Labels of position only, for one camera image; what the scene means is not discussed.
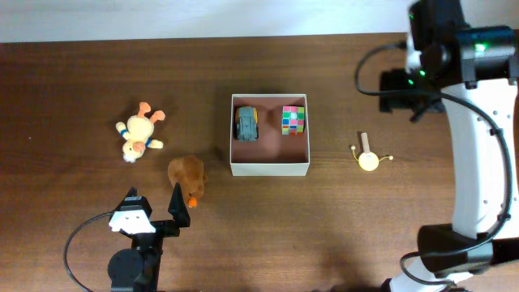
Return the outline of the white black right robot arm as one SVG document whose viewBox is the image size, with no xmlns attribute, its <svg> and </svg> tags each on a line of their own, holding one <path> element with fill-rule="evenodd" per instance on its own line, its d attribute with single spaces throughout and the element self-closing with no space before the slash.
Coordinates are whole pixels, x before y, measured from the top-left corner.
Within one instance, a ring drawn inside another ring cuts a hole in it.
<svg viewBox="0 0 519 292">
<path fill-rule="evenodd" d="M 380 108 L 447 114 L 456 198 L 453 219 L 421 227 L 417 251 L 382 288 L 458 291 L 462 281 L 518 259 L 517 35 L 504 25 L 470 26 L 458 1 L 417 1 L 409 20 L 406 66 L 382 74 Z"/>
</svg>

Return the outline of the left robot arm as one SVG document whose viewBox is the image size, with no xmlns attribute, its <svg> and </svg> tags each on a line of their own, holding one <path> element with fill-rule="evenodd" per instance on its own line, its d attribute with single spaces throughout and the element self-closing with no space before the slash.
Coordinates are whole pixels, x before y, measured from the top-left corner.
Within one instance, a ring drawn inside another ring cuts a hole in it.
<svg viewBox="0 0 519 292">
<path fill-rule="evenodd" d="M 110 216 L 109 227 L 131 240 L 131 246 L 116 252 L 107 273 L 112 291 L 156 291 L 159 280 L 163 242 L 178 237 L 181 228 L 190 226 L 191 218 L 177 183 L 169 202 L 169 220 L 151 221 L 151 205 L 132 187 Z"/>
</svg>

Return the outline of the yellow grey toy truck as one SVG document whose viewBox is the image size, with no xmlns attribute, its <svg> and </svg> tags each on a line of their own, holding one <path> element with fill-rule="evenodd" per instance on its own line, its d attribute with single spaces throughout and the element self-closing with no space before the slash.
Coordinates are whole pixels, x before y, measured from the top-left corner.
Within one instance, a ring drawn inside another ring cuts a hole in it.
<svg viewBox="0 0 519 292">
<path fill-rule="evenodd" d="M 258 113 L 252 106 L 242 106 L 236 111 L 236 137 L 242 142 L 254 142 L 258 139 Z"/>
</svg>

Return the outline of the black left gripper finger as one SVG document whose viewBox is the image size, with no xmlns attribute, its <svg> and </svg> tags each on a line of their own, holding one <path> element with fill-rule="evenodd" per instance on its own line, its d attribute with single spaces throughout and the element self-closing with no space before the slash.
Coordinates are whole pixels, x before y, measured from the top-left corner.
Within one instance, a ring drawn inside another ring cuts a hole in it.
<svg viewBox="0 0 519 292">
<path fill-rule="evenodd" d="M 143 210 L 147 216 L 152 214 L 152 207 L 145 196 L 138 195 L 135 187 L 132 187 L 124 199 L 115 208 L 116 212 Z"/>
<path fill-rule="evenodd" d="M 177 227 L 189 227 L 191 225 L 191 217 L 184 203 L 182 188 L 179 182 L 176 182 L 174 185 L 168 213 L 172 216 Z"/>
</svg>

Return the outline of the colourful puzzle cube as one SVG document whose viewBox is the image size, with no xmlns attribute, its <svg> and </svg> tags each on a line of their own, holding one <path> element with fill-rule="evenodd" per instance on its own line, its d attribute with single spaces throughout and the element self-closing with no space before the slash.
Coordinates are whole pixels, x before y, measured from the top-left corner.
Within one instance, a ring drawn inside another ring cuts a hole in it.
<svg viewBox="0 0 519 292">
<path fill-rule="evenodd" d="M 302 135 L 305 130 L 305 108 L 287 105 L 282 107 L 281 133 L 283 135 Z"/>
</svg>

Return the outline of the yellow wooden rattle drum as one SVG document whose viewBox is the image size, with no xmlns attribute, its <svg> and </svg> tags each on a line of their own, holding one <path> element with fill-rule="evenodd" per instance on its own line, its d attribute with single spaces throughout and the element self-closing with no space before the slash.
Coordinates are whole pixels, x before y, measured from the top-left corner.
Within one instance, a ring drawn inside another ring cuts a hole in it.
<svg viewBox="0 0 519 292">
<path fill-rule="evenodd" d="M 360 146 L 362 148 L 361 152 L 357 152 L 357 147 L 355 145 L 350 146 L 350 151 L 352 152 L 353 158 L 358 163 L 358 166 L 366 171 L 372 172 L 376 170 L 381 161 L 393 161 L 393 155 L 385 155 L 383 157 L 379 157 L 377 154 L 371 151 L 371 147 L 369 144 L 369 138 L 366 132 L 361 132 L 359 134 L 360 138 Z"/>
</svg>

